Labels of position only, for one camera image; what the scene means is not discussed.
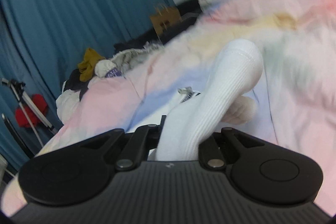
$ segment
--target pastel tie-dye bedding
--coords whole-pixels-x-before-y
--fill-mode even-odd
[[[177,88],[202,91],[216,54],[245,38],[263,53],[264,73],[248,96],[259,112],[239,127],[308,155],[324,172],[315,200],[336,213],[336,0],[199,0],[204,16],[124,78],[103,79],[40,154],[112,128],[128,130],[165,105]],[[1,208],[26,204],[17,179]]]

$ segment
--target red cloth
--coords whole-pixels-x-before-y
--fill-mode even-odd
[[[37,106],[37,108],[42,112],[42,114],[46,115],[48,111],[48,105],[46,101],[44,100],[43,96],[40,94],[34,94],[31,97],[31,100]],[[40,123],[41,121],[37,118],[34,112],[27,105],[24,105],[24,109],[27,112],[28,117],[31,120],[32,124],[34,126],[37,126],[38,123]],[[15,119],[20,127],[28,127],[28,128],[31,127],[30,124],[28,123],[26,116],[24,115],[20,107],[18,107],[15,111]]]

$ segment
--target curtain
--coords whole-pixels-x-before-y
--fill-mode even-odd
[[[155,13],[155,6],[174,5],[173,0],[0,0],[0,3],[0,77],[24,81],[29,95],[42,94],[50,107],[48,118],[58,126],[61,124],[56,118],[55,100],[85,50],[92,47],[100,55],[112,57],[113,44],[136,38],[151,28],[149,15]],[[0,104],[0,111],[14,122],[16,103],[8,88],[1,88]],[[7,154],[14,167],[21,166],[26,157],[2,126],[0,153]],[[32,146],[38,144],[34,135],[29,139]]]

